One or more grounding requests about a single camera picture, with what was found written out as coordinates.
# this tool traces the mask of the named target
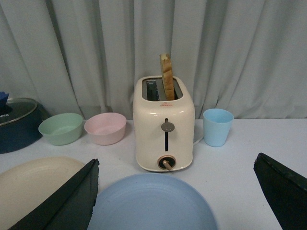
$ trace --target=green bowl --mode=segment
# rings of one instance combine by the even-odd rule
[[[81,136],[82,123],[83,118],[79,114],[59,114],[43,121],[38,131],[52,145],[67,145]]]

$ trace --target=cream plate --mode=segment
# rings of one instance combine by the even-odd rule
[[[0,174],[0,230],[6,230],[57,191],[82,167],[68,157],[49,157]]]

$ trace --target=pot lid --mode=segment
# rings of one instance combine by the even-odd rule
[[[10,98],[0,108],[0,126],[18,121],[32,113],[38,106],[37,101],[30,98]]]

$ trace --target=blue pot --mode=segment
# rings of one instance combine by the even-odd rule
[[[42,118],[37,101],[29,98],[11,98],[0,108],[0,153],[25,148],[42,135],[38,127]]]

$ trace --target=plastic cup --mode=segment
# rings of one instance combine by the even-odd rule
[[[203,113],[204,141],[213,147],[225,144],[234,116],[224,109],[208,109]]]

